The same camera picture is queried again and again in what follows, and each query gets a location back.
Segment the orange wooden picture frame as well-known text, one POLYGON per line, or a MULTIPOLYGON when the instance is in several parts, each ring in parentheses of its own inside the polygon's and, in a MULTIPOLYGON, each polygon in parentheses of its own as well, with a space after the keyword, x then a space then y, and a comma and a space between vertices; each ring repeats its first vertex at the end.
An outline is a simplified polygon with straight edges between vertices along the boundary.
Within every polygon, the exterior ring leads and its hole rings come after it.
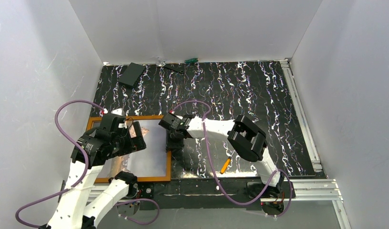
POLYGON ((139 182, 168 182, 171 180, 172 153, 166 151, 166 130, 159 126, 161 115, 130 116, 127 123, 138 121, 147 148, 106 161, 95 183, 108 183, 120 171, 133 173, 139 182))

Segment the orange screwdriver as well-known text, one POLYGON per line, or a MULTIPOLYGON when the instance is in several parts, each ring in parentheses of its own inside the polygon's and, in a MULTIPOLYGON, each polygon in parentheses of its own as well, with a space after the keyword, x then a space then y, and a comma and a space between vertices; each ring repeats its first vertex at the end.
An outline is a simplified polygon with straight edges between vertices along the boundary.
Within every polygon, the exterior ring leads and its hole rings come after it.
POLYGON ((227 160, 225 161, 225 163, 223 164, 221 170, 220 170, 220 174, 224 174, 228 168, 228 166, 231 164, 231 161, 232 161, 232 156, 229 156, 227 158, 227 160))

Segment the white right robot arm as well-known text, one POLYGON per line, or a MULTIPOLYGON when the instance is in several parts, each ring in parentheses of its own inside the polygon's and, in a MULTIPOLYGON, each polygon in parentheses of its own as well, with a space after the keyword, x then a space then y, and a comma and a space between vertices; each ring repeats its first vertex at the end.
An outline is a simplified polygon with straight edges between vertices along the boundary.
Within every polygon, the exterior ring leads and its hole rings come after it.
POLYGON ((167 113, 159 126, 166 130, 167 150, 182 149, 187 138, 228 141, 243 160, 254 164, 268 191, 276 194, 282 191, 284 175, 278 171, 268 151, 266 133, 248 117, 239 115, 232 120, 211 120, 167 113))

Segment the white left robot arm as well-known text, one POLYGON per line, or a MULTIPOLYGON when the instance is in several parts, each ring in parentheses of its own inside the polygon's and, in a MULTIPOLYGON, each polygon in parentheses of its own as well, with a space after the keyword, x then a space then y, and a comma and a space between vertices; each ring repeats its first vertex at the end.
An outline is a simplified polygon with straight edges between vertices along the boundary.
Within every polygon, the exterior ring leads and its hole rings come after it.
POLYGON ((138 121, 118 114, 104 114, 99 126, 87 130, 72 152, 65 193, 42 229, 94 229, 118 200, 138 190, 138 178, 119 172, 91 203, 89 195, 107 160, 146 149, 138 121))

